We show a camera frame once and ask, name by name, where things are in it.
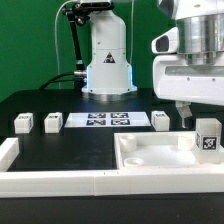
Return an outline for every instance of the cable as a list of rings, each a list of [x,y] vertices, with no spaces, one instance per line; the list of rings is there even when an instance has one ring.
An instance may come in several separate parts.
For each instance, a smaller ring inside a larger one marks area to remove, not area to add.
[[[62,4],[62,6],[59,8],[56,18],[55,18],[55,24],[54,24],[54,39],[55,39],[55,50],[56,50],[56,57],[57,57],[57,69],[58,69],[58,75],[61,74],[61,65],[60,65],[60,55],[59,55],[59,48],[58,48],[58,17],[61,12],[61,10],[69,3],[77,2],[76,0],[70,0]]]
[[[44,90],[46,89],[50,84],[52,83],[61,83],[61,82],[74,82],[76,79],[64,79],[64,80],[55,80],[55,81],[51,81],[51,82],[47,82],[44,85],[42,85],[39,90]]]
[[[56,80],[58,80],[60,78],[67,77],[67,76],[74,76],[74,73],[70,72],[70,73],[64,73],[64,74],[61,74],[61,75],[57,75],[57,76],[51,78],[50,80],[48,80],[45,84],[43,84],[39,88],[39,90],[44,90],[50,83],[52,83],[52,82],[54,82],[54,81],[56,81]]]
[[[133,48],[134,48],[134,11],[135,11],[135,0],[132,0],[132,7],[131,7],[131,54],[130,54],[130,65],[132,65]]]

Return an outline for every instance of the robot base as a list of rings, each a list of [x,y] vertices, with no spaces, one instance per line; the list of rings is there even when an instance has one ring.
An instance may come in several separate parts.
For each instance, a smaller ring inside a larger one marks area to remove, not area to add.
[[[87,91],[84,87],[82,89],[83,97],[86,99],[97,100],[102,102],[113,102],[113,101],[122,101],[129,98],[137,96],[137,87],[132,87],[128,92],[123,93],[112,93],[112,94],[101,94],[101,93],[91,93]]]

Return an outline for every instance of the white block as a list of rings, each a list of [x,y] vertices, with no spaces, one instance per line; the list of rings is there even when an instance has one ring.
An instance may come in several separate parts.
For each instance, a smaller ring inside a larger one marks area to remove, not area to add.
[[[196,120],[196,145],[203,152],[220,149],[222,124],[217,119]]]
[[[7,138],[0,146],[0,172],[6,172],[19,154],[17,138]]]
[[[62,113],[50,113],[44,120],[45,133],[59,133],[63,125]]]
[[[169,131],[170,118],[164,111],[152,111],[151,122],[156,131]]]
[[[178,136],[178,149],[183,151],[193,150],[195,147],[195,134],[183,133]]]
[[[33,114],[22,113],[14,120],[16,134],[28,134],[33,127]]]
[[[119,136],[122,152],[134,152],[137,150],[137,139],[134,135]]]

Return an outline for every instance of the black cable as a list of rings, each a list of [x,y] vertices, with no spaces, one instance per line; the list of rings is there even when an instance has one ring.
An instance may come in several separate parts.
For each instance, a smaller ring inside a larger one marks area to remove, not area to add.
[[[55,81],[49,81],[42,85],[39,90],[45,90],[50,84],[52,83],[61,83],[61,82],[74,82],[76,79],[64,79],[64,80],[55,80]]]
[[[49,83],[54,82],[54,81],[56,81],[56,80],[58,80],[58,79],[61,79],[61,78],[63,78],[63,77],[67,77],[67,76],[75,76],[75,75],[74,75],[73,72],[68,72],[68,73],[63,73],[63,74],[61,74],[61,75],[57,75],[57,76],[51,78],[50,80],[48,80],[46,83],[44,83],[44,84],[39,88],[39,90],[44,90],[44,89],[49,85]]]

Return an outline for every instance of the black and white pattern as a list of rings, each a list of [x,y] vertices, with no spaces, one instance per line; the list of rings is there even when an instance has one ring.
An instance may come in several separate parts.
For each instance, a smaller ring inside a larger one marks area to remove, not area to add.
[[[110,52],[107,55],[106,59],[104,60],[104,63],[115,63],[115,60]]]
[[[50,119],[56,119],[58,116],[49,116]]]
[[[204,150],[216,150],[217,137],[203,137]]]
[[[115,119],[111,120],[111,125],[130,125],[130,120],[129,119]]]
[[[88,118],[91,119],[100,119],[100,118],[106,118],[106,114],[105,113],[99,113],[99,114],[88,114]]]
[[[111,118],[129,118],[128,113],[111,113]]]
[[[106,125],[106,120],[87,120],[87,126],[104,126]]]
[[[19,119],[28,119],[29,118],[29,116],[19,116]]]
[[[165,117],[165,114],[156,114],[156,117]]]

